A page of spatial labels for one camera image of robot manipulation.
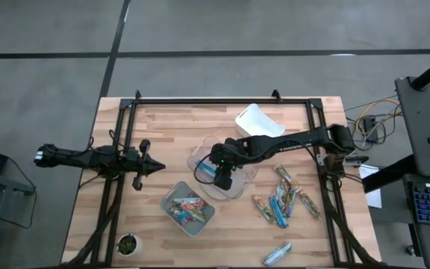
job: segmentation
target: gray floor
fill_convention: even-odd
[[[0,53],[109,52],[121,6],[122,0],[0,0]],[[206,49],[430,49],[430,1],[132,1],[120,51]],[[0,268],[59,262],[81,171],[36,168],[34,152],[48,142],[84,148],[106,64],[0,60],[0,152],[20,163],[39,194],[31,229],[4,226]],[[119,59],[108,95],[138,89],[144,96],[266,96],[279,89],[284,96],[342,96],[349,108],[393,95],[395,78],[429,66],[430,55]],[[395,135],[366,154],[370,164],[384,166],[410,152],[397,119]],[[15,197],[8,218],[24,223],[31,203]],[[375,223],[383,260],[422,267],[404,254],[410,239],[399,225]]]

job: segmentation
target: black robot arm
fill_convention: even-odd
[[[256,135],[238,140],[227,138],[225,143],[215,144],[208,156],[209,161],[216,165],[214,184],[229,190],[232,170],[242,168],[245,164],[257,164],[278,152],[306,146],[321,146],[326,150],[328,156],[325,165],[332,173],[342,173],[344,157],[355,150],[349,128],[340,125],[318,127],[281,137]]]
[[[139,145],[140,154],[134,147],[119,151],[116,146],[100,146],[80,152],[59,149],[53,144],[44,144],[37,150],[34,163],[38,167],[66,165],[93,169],[100,176],[107,178],[115,178],[122,171],[137,172],[133,186],[140,191],[142,189],[141,176],[148,176],[165,168],[164,164],[150,158],[149,147],[150,141],[145,139]]]

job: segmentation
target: wooden table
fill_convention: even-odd
[[[101,99],[93,129],[94,146],[112,143],[108,130],[115,128],[119,101],[120,98]],[[322,97],[322,101],[327,126],[333,123],[346,125],[341,98]],[[277,265],[332,265],[323,213],[321,220],[314,219],[298,201],[289,219],[290,227],[280,229],[262,218],[250,198],[252,194],[267,198],[274,193],[280,177],[272,168],[276,164],[283,164],[322,211],[323,203],[315,164],[305,150],[280,153],[258,164],[257,176],[237,200],[211,199],[193,178],[187,166],[190,153],[210,135],[220,140],[225,140],[226,137],[241,137],[235,130],[234,118],[246,106],[137,106],[131,145],[138,146],[143,138],[149,139],[152,143],[149,151],[151,157],[165,164],[166,169],[153,173],[149,178],[144,177],[142,191],[135,191],[131,186],[134,174],[127,175],[116,239],[125,233],[134,233],[143,239],[143,251],[140,255],[128,258],[114,253],[113,266],[263,266],[262,258],[284,241],[291,242],[293,249],[290,255]],[[286,126],[285,134],[309,129],[304,105],[260,107],[268,117]],[[124,134],[123,129],[121,140],[124,139]],[[95,172],[84,172],[81,182],[93,176]],[[159,208],[161,198],[179,181],[185,181],[216,208],[214,218],[196,238],[188,237]],[[95,229],[103,185],[103,179],[97,179],[78,192],[63,262],[75,256]],[[357,182],[344,179],[342,195],[349,228],[370,255],[380,260],[363,187]],[[107,234],[102,239],[101,259],[107,247],[106,240]],[[343,257],[339,231],[337,242]]]

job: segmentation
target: yellow cable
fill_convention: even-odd
[[[369,105],[366,109],[364,109],[364,111],[363,111],[363,113],[361,114],[361,116],[356,120],[356,124],[355,124],[355,130],[358,132],[358,133],[360,133],[360,134],[362,134],[362,135],[367,135],[368,133],[366,133],[366,132],[363,132],[363,131],[360,131],[359,130],[359,122],[361,121],[361,119],[364,117],[364,115],[372,108],[372,107],[374,107],[375,105],[377,105],[377,104],[380,104],[380,103],[382,103],[382,102],[392,102],[393,104],[395,104],[395,105],[399,105],[399,103],[398,102],[396,102],[396,101],[394,101],[394,100],[392,100],[392,99],[383,99],[383,100],[381,100],[381,101],[377,101],[377,102],[374,102],[373,104],[371,104],[371,105]],[[402,114],[402,112],[398,112],[398,113],[396,113],[395,115],[392,115],[392,116],[390,116],[390,117],[388,117],[388,118],[386,118],[386,120],[389,120],[390,118],[392,118],[392,117],[396,117],[396,116],[400,116]]]

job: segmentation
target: wrapped snack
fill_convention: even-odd
[[[273,213],[275,214],[276,222],[278,223],[278,226],[280,226],[280,228],[287,228],[288,222],[283,217],[283,214],[281,213],[276,196],[269,197],[269,204],[272,206],[272,210],[273,210]]]
[[[203,223],[207,222],[207,220],[205,219],[205,216],[203,215],[203,212],[200,209],[196,208],[195,206],[183,201],[180,203],[180,206],[182,207],[182,209],[190,213],[190,215],[192,215],[194,219],[201,221]]]
[[[258,196],[254,195],[252,196],[252,199],[253,203],[258,208],[258,211],[265,218],[265,220],[267,220],[269,223],[276,223],[276,218],[272,209],[268,205],[265,205],[265,203]]]
[[[287,194],[287,207],[284,215],[286,217],[290,217],[291,213],[293,213],[293,207],[295,206],[296,201],[296,191],[294,189],[290,190]]]
[[[288,192],[290,190],[292,190],[293,188],[291,187],[290,183],[288,183],[288,181],[286,180],[281,180],[281,183],[283,184],[283,189],[284,191]]]
[[[292,179],[288,172],[281,165],[275,166],[275,171],[287,182],[290,183],[291,188],[295,189],[299,194],[303,204],[305,204],[306,209],[315,217],[321,218],[321,213],[318,210],[317,205],[314,204],[313,200],[306,194],[304,190],[302,190],[301,185],[295,180]]]
[[[207,203],[200,197],[197,198],[175,198],[172,201],[172,204],[175,206],[179,206],[182,202],[185,202],[187,204],[191,204],[195,206],[197,209],[203,209]]]
[[[174,211],[174,216],[177,218],[177,222],[180,223],[181,225],[186,224],[189,221],[194,221],[192,215],[190,215],[189,212],[183,211]]]
[[[276,250],[273,250],[265,259],[263,259],[263,264],[265,266],[275,265],[277,262],[282,260],[289,252],[291,251],[291,243],[284,242],[280,247],[277,247]]]
[[[286,196],[287,192],[284,191],[282,184],[276,186],[276,200],[278,201],[278,206],[280,207],[281,213],[284,214],[286,210]]]
[[[313,200],[304,191],[300,191],[299,196],[302,202],[305,204],[305,207],[309,210],[309,212],[313,216],[317,218],[321,218],[321,213],[318,210],[317,205],[314,204]]]

